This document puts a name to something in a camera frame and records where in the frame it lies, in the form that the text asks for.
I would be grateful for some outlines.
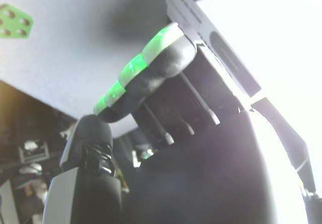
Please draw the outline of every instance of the green hexagonal object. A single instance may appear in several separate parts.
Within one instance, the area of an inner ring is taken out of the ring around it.
[[[28,38],[33,24],[32,17],[15,7],[0,6],[0,38]]]

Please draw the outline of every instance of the hole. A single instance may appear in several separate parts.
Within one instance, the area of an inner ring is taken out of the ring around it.
[[[10,36],[11,35],[10,31],[7,30],[7,29],[0,29],[0,34],[6,35],[6,36]]]
[[[13,19],[16,15],[14,14],[14,12],[10,11],[10,10],[5,10],[4,11],[4,15],[8,16],[9,18]]]
[[[19,23],[25,25],[25,26],[29,26],[30,22],[27,19],[19,19]]]
[[[27,35],[27,32],[25,30],[22,30],[22,29],[17,29],[16,32],[22,36],[26,36]]]

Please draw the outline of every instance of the green hexagon with holes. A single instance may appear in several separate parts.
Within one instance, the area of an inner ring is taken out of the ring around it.
[[[0,38],[28,38],[32,24],[32,18],[15,7],[0,6]]]

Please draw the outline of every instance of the green light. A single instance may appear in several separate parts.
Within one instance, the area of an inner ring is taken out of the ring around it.
[[[124,67],[119,75],[119,82],[123,87],[133,80],[142,70],[147,68],[142,54],[138,54]]]
[[[144,47],[142,56],[149,65],[167,47],[184,36],[177,23],[169,24],[161,29]]]
[[[107,105],[105,103],[105,96],[102,96],[94,107],[94,114],[99,115],[105,108],[107,108]]]
[[[117,81],[106,93],[105,103],[107,106],[111,107],[124,93],[125,89],[121,86],[120,82]]]

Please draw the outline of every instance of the green glowing strip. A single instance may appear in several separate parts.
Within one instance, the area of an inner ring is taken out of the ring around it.
[[[167,47],[184,36],[177,23],[169,24],[161,29],[144,47],[142,56],[149,65]]]
[[[120,82],[117,81],[114,83],[105,95],[107,106],[111,107],[124,93],[125,89],[121,86]]]
[[[107,108],[107,105],[105,103],[105,96],[102,96],[94,107],[94,114],[99,115],[105,108]]]
[[[142,54],[135,56],[128,62],[119,75],[121,86],[126,87],[126,85],[145,68],[147,68],[147,64],[145,63]]]

